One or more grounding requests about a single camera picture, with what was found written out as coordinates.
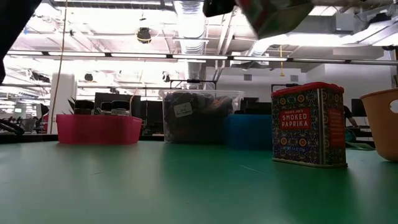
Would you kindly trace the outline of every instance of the label on container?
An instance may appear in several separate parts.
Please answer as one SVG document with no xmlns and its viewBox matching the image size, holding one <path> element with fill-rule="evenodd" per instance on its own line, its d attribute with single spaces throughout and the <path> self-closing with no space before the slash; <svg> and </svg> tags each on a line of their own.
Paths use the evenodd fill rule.
<svg viewBox="0 0 398 224">
<path fill-rule="evenodd" d="M 329 109 L 330 146 L 344 146 L 345 128 L 343 112 L 338 109 Z"/>
<path fill-rule="evenodd" d="M 279 117 L 280 129 L 311 129 L 310 108 L 282 110 Z"/>
<path fill-rule="evenodd" d="M 183 116 L 188 116 L 192 114 L 192 106 L 191 103 L 183 103 L 180 105 L 174 106 L 175 116 L 181 118 Z"/>
</svg>

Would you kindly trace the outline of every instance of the ceiling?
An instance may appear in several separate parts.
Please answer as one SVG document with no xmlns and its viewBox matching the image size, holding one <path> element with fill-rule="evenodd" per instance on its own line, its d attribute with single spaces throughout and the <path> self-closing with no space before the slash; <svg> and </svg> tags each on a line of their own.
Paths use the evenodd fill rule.
<svg viewBox="0 0 398 224">
<path fill-rule="evenodd" d="M 52 7 L 46 2 L 52 2 L 59 7 Z M 332 16 L 337 10 L 349 10 L 354 7 L 369 9 L 388 5 L 391 1 L 314 1 L 318 6 L 311 12 L 314 16 Z M 176 13 L 169 10 L 150 10 L 146 8 L 97 7 L 89 3 L 83 7 L 68 7 L 64 51 L 69 52 L 135 52 L 179 54 L 181 52 L 178 40 L 179 21 Z M 27 23 L 23 32 L 12 46 L 11 50 L 61 51 L 63 37 L 63 17 L 65 8 L 62 2 L 44 1 Z M 206 54 L 227 55 L 233 52 L 244 52 L 256 41 L 245 16 L 239 9 L 231 14 L 209 17 L 206 19 L 205 39 L 208 40 Z M 137 39 L 140 27 L 149 27 L 152 41 L 142 44 Z M 376 59 L 382 56 L 380 47 L 305 47 L 297 45 L 272 45 L 267 54 L 275 57 L 281 55 L 311 58 L 360 58 Z M 51 58 L 20 58 L 6 57 L 4 60 L 8 84 L 45 84 L 32 80 L 31 72 L 42 74 L 51 79 L 58 72 L 59 60 Z M 280 68 L 280 62 L 271 62 L 269 68 Z M 299 68 L 307 72 L 314 65 L 306 63 L 285 63 L 284 68 Z M 169 83 L 162 80 L 167 73 L 173 79 L 183 78 L 183 62 L 156 62 L 150 60 L 66 60 L 63 72 L 74 73 L 84 85 L 125 85 L 125 86 L 159 86 L 168 87 Z M 92 73 L 94 83 L 84 81 L 84 75 Z M 0 92 L 17 95 L 20 91 L 40 94 L 49 98 L 49 88 L 13 89 L 0 87 Z M 92 96 L 95 91 L 108 89 L 79 90 L 81 96 Z"/>
</svg>

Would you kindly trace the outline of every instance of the sleeve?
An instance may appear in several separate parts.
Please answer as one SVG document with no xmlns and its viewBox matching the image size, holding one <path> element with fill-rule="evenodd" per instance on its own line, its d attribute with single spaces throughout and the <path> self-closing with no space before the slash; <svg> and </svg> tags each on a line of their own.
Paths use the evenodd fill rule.
<svg viewBox="0 0 398 224">
<path fill-rule="evenodd" d="M 344 106 L 344 117 L 348 119 L 353 117 L 353 114 L 346 106 Z"/>
</svg>

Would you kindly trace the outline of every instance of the clear plastic container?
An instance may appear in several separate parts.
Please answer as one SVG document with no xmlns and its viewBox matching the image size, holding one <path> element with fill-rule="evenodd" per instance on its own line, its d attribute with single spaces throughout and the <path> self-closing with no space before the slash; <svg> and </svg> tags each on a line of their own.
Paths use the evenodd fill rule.
<svg viewBox="0 0 398 224">
<path fill-rule="evenodd" d="M 224 122 L 240 108 L 242 91 L 160 90 L 164 139 L 170 143 L 219 144 Z"/>
</svg>

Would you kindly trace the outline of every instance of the red lid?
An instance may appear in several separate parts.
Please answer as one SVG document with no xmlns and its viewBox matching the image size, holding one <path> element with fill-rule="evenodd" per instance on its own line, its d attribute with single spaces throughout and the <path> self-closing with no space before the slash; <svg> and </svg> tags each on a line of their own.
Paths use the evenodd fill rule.
<svg viewBox="0 0 398 224">
<path fill-rule="evenodd" d="M 286 94 L 292 94 L 292 93 L 297 93 L 300 91 L 307 91 L 307 90 L 313 90 L 313 89 L 319 89 L 319 88 L 326 88 L 326 89 L 335 90 L 340 93 L 344 93 L 344 88 L 340 87 L 338 85 L 324 83 L 324 82 L 314 82 L 314 83 L 308 83 L 308 84 L 305 84 L 302 86 L 295 86 L 295 87 L 285 88 L 283 90 L 278 90 L 278 91 L 272 93 L 271 97 L 282 96 L 282 95 L 286 95 Z"/>
</svg>

